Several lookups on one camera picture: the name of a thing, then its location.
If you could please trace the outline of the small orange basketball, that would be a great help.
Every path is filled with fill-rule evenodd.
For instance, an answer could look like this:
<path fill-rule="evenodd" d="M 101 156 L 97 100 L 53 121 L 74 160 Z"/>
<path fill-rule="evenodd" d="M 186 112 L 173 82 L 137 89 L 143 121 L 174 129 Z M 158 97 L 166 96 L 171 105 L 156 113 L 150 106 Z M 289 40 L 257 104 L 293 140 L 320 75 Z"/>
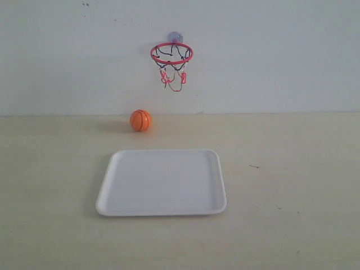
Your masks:
<path fill-rule="evenodd" d="M 136 132 L 147 131 L 152 124 L 152 117 L 146 110 L 138 109 L 130 116 L 130 126 Z"/>

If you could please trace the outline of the red mini basketball hoop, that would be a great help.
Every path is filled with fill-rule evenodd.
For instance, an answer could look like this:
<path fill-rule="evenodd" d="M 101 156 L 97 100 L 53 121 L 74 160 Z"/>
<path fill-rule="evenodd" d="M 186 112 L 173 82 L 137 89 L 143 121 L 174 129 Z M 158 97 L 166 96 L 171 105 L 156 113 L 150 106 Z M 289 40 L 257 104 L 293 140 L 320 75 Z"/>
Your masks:
<path fill-rule="evenodd" d="M 180 92 L 187 82 L 186 66 L 194 56 L 193 49 L 181 42 L 165 42 L 152 47 L 150 57 L 159 68 L 164 88 Z"/>

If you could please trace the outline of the white plastic tray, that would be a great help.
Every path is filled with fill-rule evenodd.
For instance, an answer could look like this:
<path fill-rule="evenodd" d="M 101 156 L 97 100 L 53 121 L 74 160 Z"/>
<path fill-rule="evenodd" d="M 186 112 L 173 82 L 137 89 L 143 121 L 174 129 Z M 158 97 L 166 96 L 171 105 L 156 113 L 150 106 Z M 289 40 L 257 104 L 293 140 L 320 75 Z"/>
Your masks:
<path fill-rule="evenodd" d="M 212 215 L 226 206 L 219 156 L 210 149 L 118 151 L 96 200 L 106 217 Z"/>

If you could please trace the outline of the clear suction cup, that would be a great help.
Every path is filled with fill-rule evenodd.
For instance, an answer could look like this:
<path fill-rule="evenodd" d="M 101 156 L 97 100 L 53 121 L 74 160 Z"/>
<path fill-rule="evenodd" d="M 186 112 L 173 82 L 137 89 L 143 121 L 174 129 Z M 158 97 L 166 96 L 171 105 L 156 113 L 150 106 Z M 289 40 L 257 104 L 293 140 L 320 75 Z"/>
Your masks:
<path fill-rule="evenodd" d="M 170 32 L 167 36 L 167 42 L 183 43 L 183 35 L 177 31 Z"/>

